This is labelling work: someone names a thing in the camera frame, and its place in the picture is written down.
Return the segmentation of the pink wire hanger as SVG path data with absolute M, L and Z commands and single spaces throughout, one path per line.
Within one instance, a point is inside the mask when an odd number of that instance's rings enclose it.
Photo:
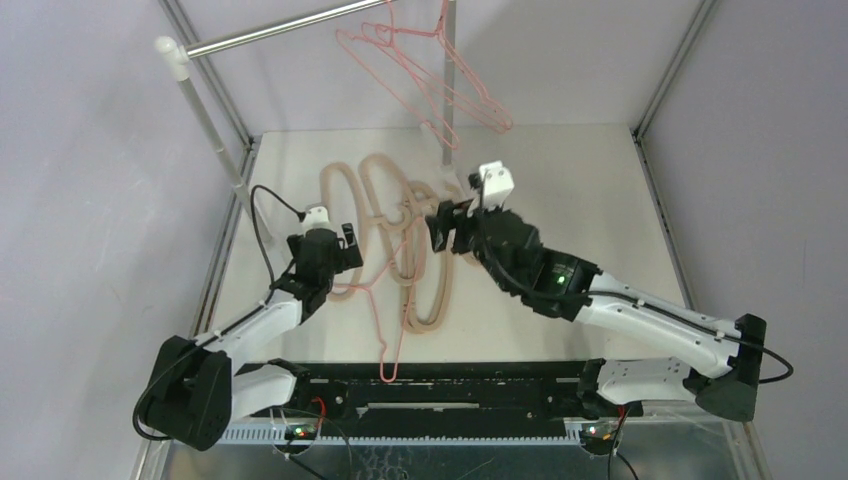
M 377 307 L 374 288 L 378 285 L 380 280 L 391 270 L 392 266 L 398 266 L 398 255 L 402 254 L 405 251 L 406 246 L 408 244 L 412 244 L 412 246 L 415 246 L 416 236 L 419 234 L 419 229 L 423 223 L 424 219 L 422 217 L 418 217 L 412 220 L 409 226 L 402 228 L 399 237 L 399 242 L 397 244 L 393 242 L 392 237 L 389 237 L 385 263 L 372 279 L 366 281 L 365 283 L 362 283 L 360 281 L 355 281 L 353 278 L 351 278 L 348 283 L 335 283 L 334 286 L 331 288 L 331 294 L 337 296 L 342 296 L 347 293 L 365 293 L 372 314 L 372 318 L 374 320 L 376 340 L 378 341 L 378 344 L 380 346 L 378 358 L 378 378 L 382 383 L 385 384 L 391 384 L 395 382 L 398 378 L 401 353 L 406 334 L 405 325 L 409 320 L 411 307 L 414 305 L 414 302 L 416 300 L 416 289 L 418 282 L 421 280 L 422 266 L 423 261 L 426 258 L 426 254 L 422 253 L 419 259 L 413 258 L 413 270 L 410 276 L 405 277 L 402 275 L 401 272 L 399 272 L 399 280 L 395 281 L 395 283 L 399 287 L 409 287 L 410 291 L 408 292 L 407 299 L 400 301 L 401 317 L 399 322 L 399 335 L 397 338 L 395 357 L 394 362 L 392 363 L 390 375 L 388 375 L 385 370 L 386 354 L 389 351 L 389 345 L 382 333 L 380 312 L 379 308 Z
M 455 132 L 455 127 L 454 134 L 447 132 L 444 122 L 441 119 L 443 109 L 443 98 L 441 96 L 443 66 L 440 74 L 431 72 L 419 61 L 415 60 L 413 56 L 406 53 L 400 44 L 400 40 L 404 37 L 432 40 L 440 48 L 444 60 L 444 53 L 434 35 L 434 30 L 440 16 L 441 3 L 435 26 L 430 30 L 413 29 L 397 25 L 393 4 L 388 1 L 386 6 L 388 8 L 389 22 L 387 24 L 378 23 L 372 27 L 372 31 L 376 35 L 376 46 L 409 75 L 414 85 L 424 96 L 427 105 L 431 107 L 434 118 L 438 121 L 439 126 L 434 128 L 433 131 L 438 133 L 444 142 L 453 145 L 458 142 L 458 134 Z
M 433 134 L 435 136 L 436 140 L 439 142 L 439 144 L 441 146 L 447 148 L 450 151 L 457 150 L 458 147 L 460 146 L 459 135 L 458 135 L 458 142 L 453 144 L 453 145 L 450 145 L 450 144 L 444 142 L 441 139 L 441 137 L 438 135 L 438 133 L 433 131 L 433 129 L 438 127 L 439 124 L 438 124 L 438 121 L 434 118 L 432 111 L 431 111 L 431 107 L 429 105 L 427 105 L 425 98 L 422 95 L 422 93 L 414 85 L 414 83 L 413 83 L 412 79 L 409 77 L 409 75 L 400 66 L 398 66 L 397 63 L 395 63 L 386 54 L 384 54 L 383 52 L 381 52 L 377 48 L 377 46 L 376 46 L 376 35 L 372 31 L 372 27 L 376 24 L 378 24 L 378 22 L 368 22 L 368 21 L 363 22 L 363 23 L 360 24 L 360 29 L 357 32 L 345 30 L 345 29 L 338 29 L 338 30 L 335 31 L 335 40 L 336 40 L 338 46 L 340 46 L 347 53 L 347 55 L 349 55 L 349 57 L 351 59 L 353 59 L 354 62 L 356 64 L 358 64 L 358 66 L 361 67 L 367 73 L 368 76 L 371 77 L 371 79 L 376 81 L 377 84 L 386 93 L 388 93 L 394 100 L 396 100 L 402 106 L 403 109 L 405 109 L 408 113 L 412 114 L 412 116 L 415 119 L 421 121 L 425 130 L 427 130 L 431 134 Z M 400 40 L 401 48 L 403 50 L 404 50 L 404 48 L 403 48 L 402 40 L 404 38 L 402 38 Z M 378 72 L 378 69 L 374 65 L 369 63 L 366 60 L 364 54 L 359 51 L 359 49 L 361 47 L 371 48 L 375 52 L 381 54 L 385 59 L 387 59 L 391 65 L 398 67 L 402 71 L 403 77 L 405 79 L 410 80 L 413 84 L 414 89 L 422 96 L 423 101 L 424 101 L 424 105 L 430 108 L 430 112 L 425 113 L 422 107 L 414 105 L 412 100 L 409 99 L 406 94 L 404 94 L 403 92 L 394 88 L 394 86 L 392 85 L 392 83 L 390 81 L 384 79 L 383 76 Z
M 444 53 L 441 119 L 445 130 L 454 134 L 456 112 L 460 111 L 491 131 L 504 134 L 513 127 L 512 116 L 460 55 L 456 30 L 457 1 L 442 1 L 434 35 Z

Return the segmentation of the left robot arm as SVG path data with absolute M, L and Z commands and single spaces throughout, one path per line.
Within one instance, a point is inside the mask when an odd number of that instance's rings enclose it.
M 361 267 L 363 259 L 349 223 L 339 232 L 315 226 L 287 242 L 290 268 L 252 310 L 221 330 L 163 342 L 133 408 L 137 434 L 205 451 L 234 420 L 273 406 L 290 417 L 310 409 L 313 392 L 299 381 L 294 364 L 271 360 L 243 368 L 256 351 L 310 319 L 327 301 L 336 275 Z

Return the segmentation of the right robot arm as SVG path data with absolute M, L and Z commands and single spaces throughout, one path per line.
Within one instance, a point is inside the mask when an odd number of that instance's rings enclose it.
M 643 401 L 691 402 L 735 422 L 756 411 L 767 323 L 716 318 L 639 291 L 598 265 L 543 245 L 509 209 L 443 201 L 425 218 L 434 252 L 470 254 L 498 288 L 538 315 L 626 335 L 661 359 L 588 361 L 579 406 L 592 416 Z

